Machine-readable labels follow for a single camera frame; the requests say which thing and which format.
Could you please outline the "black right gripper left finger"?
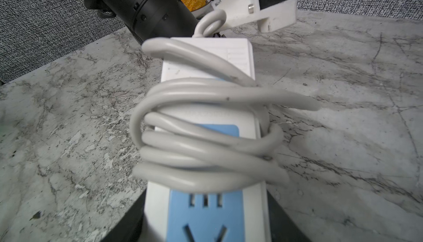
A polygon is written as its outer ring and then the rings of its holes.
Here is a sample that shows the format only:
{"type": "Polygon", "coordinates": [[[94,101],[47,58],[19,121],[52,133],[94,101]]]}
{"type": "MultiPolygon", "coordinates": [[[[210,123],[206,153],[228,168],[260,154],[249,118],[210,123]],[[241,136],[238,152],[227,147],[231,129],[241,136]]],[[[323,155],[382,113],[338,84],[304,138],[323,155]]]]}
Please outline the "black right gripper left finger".
{"type": "Polygon", "coordinates": [[[135,201],[118,224],[101,240],[101,242],[137,242],[142,233],[144,206],[147,191],[135,201]]]}

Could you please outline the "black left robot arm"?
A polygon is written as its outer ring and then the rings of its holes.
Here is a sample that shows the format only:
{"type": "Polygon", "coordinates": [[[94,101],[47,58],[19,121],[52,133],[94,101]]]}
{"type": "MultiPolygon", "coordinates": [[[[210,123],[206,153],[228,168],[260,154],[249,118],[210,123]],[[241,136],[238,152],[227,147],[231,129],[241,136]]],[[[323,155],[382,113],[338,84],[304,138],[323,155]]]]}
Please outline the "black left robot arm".
{"type": "Polygon", "coordinates": [[[136,41],[191,37],[198,20],[181,0],[83,0],[101,19],[118,17],[136,41]]]}

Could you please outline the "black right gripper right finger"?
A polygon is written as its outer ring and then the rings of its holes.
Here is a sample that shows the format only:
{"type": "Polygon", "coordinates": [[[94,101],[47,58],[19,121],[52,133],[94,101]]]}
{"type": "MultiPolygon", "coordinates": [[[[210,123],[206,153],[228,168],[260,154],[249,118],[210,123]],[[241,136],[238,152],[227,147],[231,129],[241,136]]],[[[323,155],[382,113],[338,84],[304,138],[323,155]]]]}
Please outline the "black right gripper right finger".
{"type": "Polygon", "coordinates": [[[272,242],[311,242],[267,191],[272,242]]]}

